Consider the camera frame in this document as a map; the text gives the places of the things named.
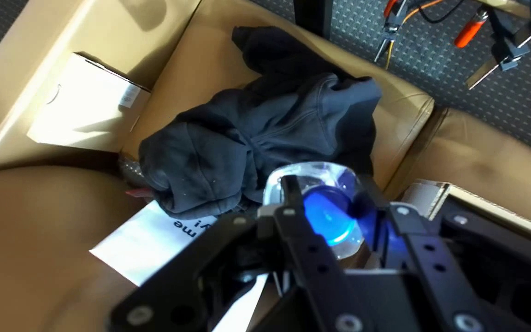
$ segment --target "blue led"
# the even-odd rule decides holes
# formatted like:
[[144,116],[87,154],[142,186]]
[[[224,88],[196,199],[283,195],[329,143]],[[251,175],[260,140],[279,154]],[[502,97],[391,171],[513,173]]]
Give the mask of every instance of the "blue led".
[[306,217],[329,245],[338,245],[358,230],[358,221],[347,213],[349,204],[351,199],[334,186],[318,186],[306,191]]

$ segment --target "tan leather seat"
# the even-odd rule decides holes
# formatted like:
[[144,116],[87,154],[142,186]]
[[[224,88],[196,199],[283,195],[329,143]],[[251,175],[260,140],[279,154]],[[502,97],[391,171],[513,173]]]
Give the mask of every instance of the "tan leather seat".
[[353,75],[371,75],[380,82],[384,97],[375,114],[378,136],[373,160],[375,178],[384,188],[432,114],[434,97],[246,0],[205,0],[200,5],[155,82],[153,95],[124,145],[124,152],[137,156],[141,140],[165,127],[179,112],[207,103],[224,88],[244,86],[257,77],[231,40],[235,25],[279,25]]
[[107,173],[0,171],[0,330],[104,330],[133,285],[89,248],[131,213],[122,180]]
[[448,180],[531,219],[531,147],[448,108],[417,141],[388,193],[417,178]]

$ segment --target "wire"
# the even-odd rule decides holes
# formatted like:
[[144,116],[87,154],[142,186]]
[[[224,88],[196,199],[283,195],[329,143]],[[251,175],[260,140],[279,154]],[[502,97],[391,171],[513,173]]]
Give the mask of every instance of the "wire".
[[458,1],[445,16],[441,16],[441,18],[432,18],[432,16],[428,16],[423,5],[417,5],[417,9],[419,9],[421,16],[423,16],[424,20],[428,20],[430,23],[441,23],[441,22],[448,20],[463,3],[465,3],[465,0],[460,0],[460,1]]
[[395,49],[395,40],[391,40],[389,49],[388,49],[388,62],[384,64],[386,69],[389,69],[391,66],[393,49]]
[[[426,1],[426,3],[423,3],[423,5],[419,5],[419,7],[428,9],[428,7],[434,7],[434,5],[441,3],[441,1],[443,1],[443,0],[434,0],[434,1]],[[402,23],[406,23],[408,20],[412,20],[412,18],[419,12],[419,7],[415,7],[412,12],[408,12],[408,16],[402,20]]]

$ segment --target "bolt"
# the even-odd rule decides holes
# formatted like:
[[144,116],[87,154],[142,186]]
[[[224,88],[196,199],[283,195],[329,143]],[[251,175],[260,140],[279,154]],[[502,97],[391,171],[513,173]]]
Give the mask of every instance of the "bolt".
[[362,324],[360,317],[351,315],[351,313],[343,313],[338,317],[336,328],[338,328],[338,332],[362,332],[364,324]]
[[408,213],[410,213],[410,208],[406,208],[406,206],[399,206],[399,208],[397,208],[397,213],[401,213],[401,215],[408,215]]
[[454,324],[461,332],[483,332],[483,324],[474,315],[458,313]]
[[233,224],[246,224],[246,223],[247,223],[246,217],[235,217],[235,219],[233,219]]
[[137,306],[128,313],[126,318],[129,324],[141,326],[153,318],[153,309],[150,306]]
[[467,224],[467,223],[469,223],[469,217],[465,217],[465,215],[454,215],[454,221],[458,221],[460,224]]

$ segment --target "dark gray cloth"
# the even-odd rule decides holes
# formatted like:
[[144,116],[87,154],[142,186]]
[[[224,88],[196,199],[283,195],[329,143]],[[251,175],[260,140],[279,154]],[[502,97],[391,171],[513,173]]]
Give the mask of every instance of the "dark gray cloth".
[[268,175],[292,162],[373,173],[375,81],[353,79],[275,27],[236,27],[233,40],[262,77],[181,112],[141,145],[142,171],[170,215],[259,204]]

